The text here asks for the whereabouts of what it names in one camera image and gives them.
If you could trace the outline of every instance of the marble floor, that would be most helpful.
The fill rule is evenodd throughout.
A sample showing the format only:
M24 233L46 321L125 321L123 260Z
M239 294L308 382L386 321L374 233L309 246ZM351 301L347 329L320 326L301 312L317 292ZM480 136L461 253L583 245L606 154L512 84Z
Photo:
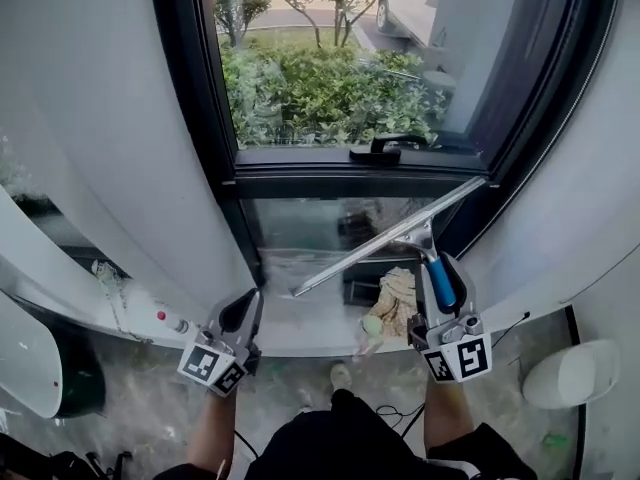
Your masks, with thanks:
M83 456L96 451L105 467L118 452L128 450L133 453L125 467L129 479L153 478L180 463L204 396L200 387L175 373L180 352L102 334L91 339L107 380L103 413L43 420L0 390L0 430L41 453L71 450ZM465 384L475 421L500 432L541 479L571 477L578 412L538 410L523 400L520 385L538 361L569 344L563 312L525 323L494 349L493 372ZM237 429L258 453L301 406L328 407L333 361L265 358L257 376L244 381ZM408 413L424 399L427 368L415 352L378 354L351 368L354 391L373 408L392 404ZM393 424L397 416L386 419ZM423 456L421 428L419 421L407 441ZM561 438L545 440L549 435ZM237 442L231 478L243 478L251 459L251 452Z

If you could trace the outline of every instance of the bush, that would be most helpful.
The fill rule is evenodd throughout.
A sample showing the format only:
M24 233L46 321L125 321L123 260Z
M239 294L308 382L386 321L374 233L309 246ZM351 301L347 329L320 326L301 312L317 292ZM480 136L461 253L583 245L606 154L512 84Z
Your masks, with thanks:
M368 144L381 133L412 133L433 145L446 97L411 76L421 60L386 51L359 59L357 53L255 43L223 48L240 147Z

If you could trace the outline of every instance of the black shorts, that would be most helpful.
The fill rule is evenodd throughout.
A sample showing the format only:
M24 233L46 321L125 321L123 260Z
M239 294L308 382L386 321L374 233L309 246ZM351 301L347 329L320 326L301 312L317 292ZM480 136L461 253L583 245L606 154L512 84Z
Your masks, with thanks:
M185 464L157 480L214 480ZM416 457L400 435L349 391L339 390L330 411L300 414L278 430L249 467L247 480L263 479L535 479L535 473L491 427Z

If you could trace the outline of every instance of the black cable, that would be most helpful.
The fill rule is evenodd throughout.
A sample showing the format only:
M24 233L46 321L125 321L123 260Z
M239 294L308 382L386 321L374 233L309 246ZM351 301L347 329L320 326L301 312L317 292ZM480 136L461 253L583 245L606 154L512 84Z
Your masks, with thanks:
M411 427L413 427L413 424L418 421L418 418L420 417L420 415L424 412L424 404L422 404L420 406L420 410L416 413L416 415L413 417L413 419L409 422L409 424L407 425L407 427L404 429L404 431L402 432L402 434L400 434L400 437L402 437L404 439L404 436L406 436L409 433L409 430L411 429Z
M238 432L237 430L234 430L233 433L238 436L238 439L240 439L240 441L242 441L244 444L247 445L247 448L249 448L249 450L251 450L253 452L253 454L256 456L256 459L259 457L258 452L254 449L253 446L251 446L249 444L249 441L247 441L244 437L242 437L242 434L240 432Z
M384 404L376 408L376 414L378 416L399 416L400 418L398 419L398 421L396 421L393 425L391 425L391 428L396 428L398 425L400 425L402 420L404 420L405 418L408 418L409 416L413 416L416 412L418 412L418 416L414 417L414 419L411 420L411 422L409 423L409 426L407 427L407 428L411 428L411 425L414 423L416 419L420 417L423 410L424 410L424 404L421 404L418 407L416 407L413 411L403 414L398 409L396 409L393 405Z
M502 340L502 338L504 338L507 334L509 334L509 331L511 331L511 329L513 329L516 325L518 325L520 322L524 322L527 318L529 318L531 316L531 313L529 313L528 311L524 314L524 316L518 320L515 324L513 324L511 327L509 327L506 331L504 331L504 334L502 336L500 336L496 342L491 345L491 348L496 348L496 345L498 343L500 343L500 340Z

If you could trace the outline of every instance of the window frame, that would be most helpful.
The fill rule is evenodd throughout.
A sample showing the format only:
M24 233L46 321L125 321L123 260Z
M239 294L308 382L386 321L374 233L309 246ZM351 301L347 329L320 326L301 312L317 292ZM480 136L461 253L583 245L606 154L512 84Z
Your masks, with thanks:
M526 11L529 1L519 2L520 12ZM516 35L501 49L493 68L494 74L506 70L501 71L504 80L487 86L482 98L488 106L482 116L472 118L470 137L484 154L470 154L459 147L459 139L444 134L441 149L406 149L398 166L381 167L354 164L346 148L239 150L211 0L153 2L195 150L259 284L264 281L255 243L260 231L248 223L251 199L440 197L473 176L485 176L489 184L458 205L438 238L440 248L461 255L501 213L557 139L599 58L616 4L616 0L548 0L542 16L528 16L538 20L535 44L528 34L517 36L518 17L512 16L507 34ZM516 77L503 76L504 72L524 72L527 83L518 78L514 84ZM507 105L496 96L505 92L521 105ZM492 121L498 113L508 117ZM498 132L504 140L495 147L490 141Z

